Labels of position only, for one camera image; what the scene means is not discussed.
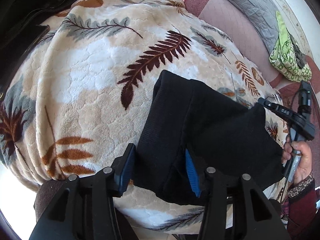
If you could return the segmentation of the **right forearm patterned sleeve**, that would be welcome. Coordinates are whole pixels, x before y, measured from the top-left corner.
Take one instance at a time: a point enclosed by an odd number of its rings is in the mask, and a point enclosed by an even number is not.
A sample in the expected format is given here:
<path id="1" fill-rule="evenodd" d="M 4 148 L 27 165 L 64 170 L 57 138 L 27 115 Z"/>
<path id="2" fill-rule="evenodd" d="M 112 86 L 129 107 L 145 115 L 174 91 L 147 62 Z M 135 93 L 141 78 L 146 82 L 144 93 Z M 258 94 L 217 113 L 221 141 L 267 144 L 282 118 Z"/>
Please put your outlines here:
<path id="1" fill-rule="evenodd" d="M 288 191 L 289 222 L 287 231 L 291 239 L 302 239 L 317 220 L 316 202 L 319 195 L 315 190 L 313 172 Z"/>

